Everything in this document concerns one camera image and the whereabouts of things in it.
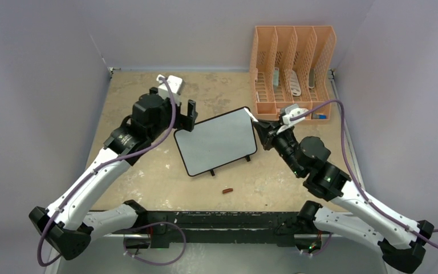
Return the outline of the small black-framed whiteboard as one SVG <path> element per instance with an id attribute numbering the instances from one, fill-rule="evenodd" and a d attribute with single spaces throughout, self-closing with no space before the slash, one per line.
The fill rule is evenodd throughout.
<path id="1" fill-rule="evenodd" d="M 258 146 L 253 122 L 244 107 L 200 121 L 192 132 L 174 132 L 173 137 L 188 176 L 207 172 L 214 176 L 216 168 L 240 159 L 250 161 Z"/>

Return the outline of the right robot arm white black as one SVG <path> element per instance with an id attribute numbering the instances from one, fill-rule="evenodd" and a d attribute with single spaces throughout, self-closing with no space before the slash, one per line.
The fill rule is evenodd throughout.
<path id="1" fill-rule="evenodd" d="M 307 136 L 298 142 L 292 129 L 280 130 L 279 122 L 258 120 L 252 124 L 263 149 L 275 149 L 295 177 L 304 179 L 309 193 L 350 212 L 342 216 L 309 201 L 297 217 L 302 231 L 317 228 L 361 243 L 403 273 L 418 269 L 433 224 L 405 217 L 368 194 L 348 173 L 328 161 L 331 152 L 319 137 Z"/>

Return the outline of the red-brown marker cap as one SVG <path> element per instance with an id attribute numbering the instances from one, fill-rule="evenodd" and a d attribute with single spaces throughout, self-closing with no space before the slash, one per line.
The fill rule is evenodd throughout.
<path id="1" fill-rule="evenodd" d="M 222 190 L 222 194 L 228 194 L 228 193 L 230 193 L 232 191 L 233 191 L 232 188 L 227 188 L 227 189 Z"/>

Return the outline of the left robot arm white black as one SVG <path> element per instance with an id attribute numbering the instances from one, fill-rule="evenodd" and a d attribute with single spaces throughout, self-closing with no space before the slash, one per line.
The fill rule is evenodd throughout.
<path id="1" fill-rule="evenodd" d="M 174 129 L 192 131 L 196 102 L 189 100 L 181 114 L 178 93 L 152 87 L 133 104 L 132 112 L 104 142 L 79 179 L 47 207 L 35 207 L 29 218 L 40 233 L 39 246 L 49 243 L 66 260 L 78 257 L 89 244 L 109 233 L 141 233 L 151 227 L 148 211 L 128 200 L 108 211 L 90 211 L 110 185 Z"/>

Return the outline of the white marker rainbow stripe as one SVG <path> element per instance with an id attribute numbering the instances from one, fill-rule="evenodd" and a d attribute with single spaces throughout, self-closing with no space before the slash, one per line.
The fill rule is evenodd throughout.
<path id="1" fill-rule="evenodd" d="M 258 119 L 252 114 L 252 112 L 247 107 L 244 107 L 244 111 L 248 114 L 252 122 L 258 122 Z"/>

